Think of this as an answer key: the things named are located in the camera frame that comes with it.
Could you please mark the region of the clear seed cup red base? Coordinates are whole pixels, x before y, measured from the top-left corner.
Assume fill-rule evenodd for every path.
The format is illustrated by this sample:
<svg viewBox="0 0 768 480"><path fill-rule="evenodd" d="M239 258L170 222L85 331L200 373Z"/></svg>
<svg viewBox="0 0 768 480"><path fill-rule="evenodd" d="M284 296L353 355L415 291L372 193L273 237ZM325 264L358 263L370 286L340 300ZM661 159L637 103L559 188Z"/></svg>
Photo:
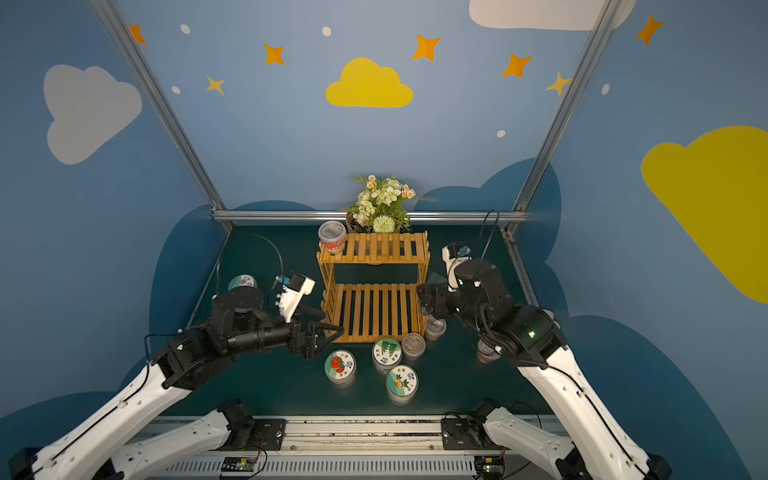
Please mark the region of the clear seed cup red base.
<svg viewBox="0 0 768 480"><path fill-rule="evenodd" d="M320 244L331 254L338 254L344 251L347 234L346 226L339 221L326 221L318 229Z"/></svg>

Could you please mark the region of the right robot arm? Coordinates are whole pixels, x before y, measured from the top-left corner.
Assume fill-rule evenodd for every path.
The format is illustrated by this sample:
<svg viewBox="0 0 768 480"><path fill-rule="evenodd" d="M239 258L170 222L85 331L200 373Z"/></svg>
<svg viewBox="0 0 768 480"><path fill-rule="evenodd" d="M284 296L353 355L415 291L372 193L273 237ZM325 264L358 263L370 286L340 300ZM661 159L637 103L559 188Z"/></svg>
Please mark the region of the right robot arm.
<svg viewBox="0 0 768 480"><path fill-rule="evenodd" d="M566 433L554 435L486 400L472 411L489 440L523 456L554 479L667 479L661 456L646 452L621 428L591 387L546 310L517 304L499 269L481 259L452 268L449 281L417 288L421 310L458 317L507 359L539 392Z"/></svg>

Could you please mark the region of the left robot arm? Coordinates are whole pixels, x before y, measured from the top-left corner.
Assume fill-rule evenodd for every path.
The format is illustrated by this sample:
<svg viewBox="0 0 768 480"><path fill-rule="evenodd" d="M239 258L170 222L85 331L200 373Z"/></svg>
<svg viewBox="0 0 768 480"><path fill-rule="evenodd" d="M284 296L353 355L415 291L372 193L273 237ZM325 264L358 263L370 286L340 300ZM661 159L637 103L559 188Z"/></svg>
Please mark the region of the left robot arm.
<svg viewBox="0 0 768 480"><path fill-rule="evenodd" d="M256 287L216 296L210 316L169 341L125 388L57 441L23 448L10 461L14 479L146 479L178 461L225 445L243 446L253 419L230 401L191 424L146 442L133 437L160 413L225 372L238 355L285 346L315 357L343 335L323 311L301 306L302 290L284 288L279 315L263 308Z"/></svg>

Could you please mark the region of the clear seed cup orange base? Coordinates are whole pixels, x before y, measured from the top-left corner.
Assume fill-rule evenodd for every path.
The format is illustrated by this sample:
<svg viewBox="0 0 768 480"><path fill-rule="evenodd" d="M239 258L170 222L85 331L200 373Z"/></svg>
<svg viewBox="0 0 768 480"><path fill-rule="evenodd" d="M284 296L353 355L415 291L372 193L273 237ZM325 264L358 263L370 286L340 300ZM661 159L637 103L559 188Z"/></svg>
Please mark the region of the clear seed cup orange base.
<svg viewBox="0 0 768 480"><path fill-rule="evenodd" d="M439 340L447 330L447 323L443 319L429 316L426 320L424 337L429 341Z"/></svg>

